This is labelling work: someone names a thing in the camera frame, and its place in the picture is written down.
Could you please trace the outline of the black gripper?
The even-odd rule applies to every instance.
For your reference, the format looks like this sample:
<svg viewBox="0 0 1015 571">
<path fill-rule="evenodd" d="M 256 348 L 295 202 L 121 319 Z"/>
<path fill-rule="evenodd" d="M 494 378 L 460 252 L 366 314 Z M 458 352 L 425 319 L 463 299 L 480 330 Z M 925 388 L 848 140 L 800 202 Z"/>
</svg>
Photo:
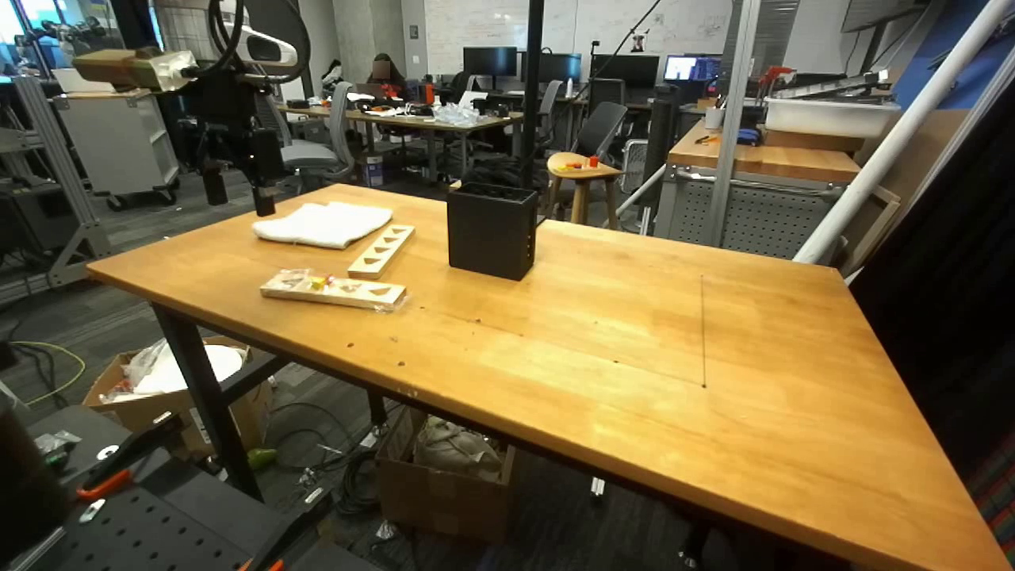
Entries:
<svg viewBox="0 0 1015 571">
<path fill-rule="evenodd" d="M 251 184 L 254 212 L 275 212 L 283 159 L 275 134 L 256 118 L 259 95 L 263 89 L 239 73 L 201 73 L 185 89 L 185 156 L 204 177 L 211 206 L 230 202 L 221 172 L 239 167 Z"/>
</svg>

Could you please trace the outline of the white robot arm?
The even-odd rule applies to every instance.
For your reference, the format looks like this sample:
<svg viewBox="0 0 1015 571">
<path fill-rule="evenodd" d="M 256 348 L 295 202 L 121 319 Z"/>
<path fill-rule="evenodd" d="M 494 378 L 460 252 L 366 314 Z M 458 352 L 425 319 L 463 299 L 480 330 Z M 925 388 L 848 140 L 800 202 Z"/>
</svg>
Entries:
<svg viewBox="0 0 1015 571">
<path fill-rule="evenodd" d="M 256 214 L 275 212 L 274 188 L 285 173 L 283 131 L 271 119 L 271 95 L 279 83 L 298 79 L 310 56 L 298 5 L 279 4 L 295 21 L 293 37 L 256 27 L 251 0 L 204 0 L 211 52 L 198 56 L 198 83 L 189 89 L 195 156 L 205 190 L 220 193 L 221 172 L 239 167 L 251 184 Z"/>
</svg>

